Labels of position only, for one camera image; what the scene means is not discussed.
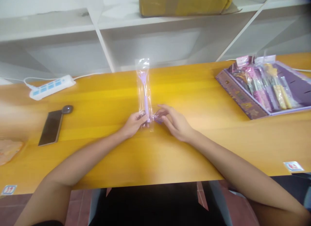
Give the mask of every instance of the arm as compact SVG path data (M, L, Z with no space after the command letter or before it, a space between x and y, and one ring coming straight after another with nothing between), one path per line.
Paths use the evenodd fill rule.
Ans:
M118 132L100 139L69 156L39 184L19 216L15 226L30 226L48 220L65 225L72 187L99 163L113 148L132 137L147 115L132 114Z
M243 158L191 128L174 108L156 113L172 135L195 147L237 190L250 200L261 225L307 225L309 212L286 190Z

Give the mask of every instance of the purple utensil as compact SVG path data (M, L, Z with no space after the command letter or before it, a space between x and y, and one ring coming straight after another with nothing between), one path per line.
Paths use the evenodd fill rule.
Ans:
M147 122L150 123L150 117L149 117L149 106L148 106L148 97L147 97L147 72L141 72L140 75L138 76L140 80L142 81L144 85L144 101L145 101L145 112L148 115Z

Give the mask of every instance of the hand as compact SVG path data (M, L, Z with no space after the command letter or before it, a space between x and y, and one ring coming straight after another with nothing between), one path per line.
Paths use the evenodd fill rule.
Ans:
M130 115L125 125L119 130L119 132L125 136L125 138L131 138L138 131L139 127L145 123L148 119L148 115L140 117L139 112Z
M180 141L190 142L195 134L195 130L189 125L184 115L166 104L159 104L158 106L161 109L156 112L156 115L163 120L172 135Z

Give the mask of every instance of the brown cardboard box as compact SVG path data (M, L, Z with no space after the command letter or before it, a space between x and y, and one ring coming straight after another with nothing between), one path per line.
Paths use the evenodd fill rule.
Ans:
M228 13L232 0L139 0L143 17L217 15ZM235 7L229 13L237 12Z

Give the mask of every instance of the cardboard box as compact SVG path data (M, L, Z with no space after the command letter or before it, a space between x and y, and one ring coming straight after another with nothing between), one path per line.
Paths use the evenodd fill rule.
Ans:
M303 107L271 113L262 107L258 101L236 81L227 69L222 70L216 76L216 79L251 120L311 109L311 79L279 61L276 61L273 66L285 76L294 99Z
M143 17L219 15L239 10L232 0L139 0Z

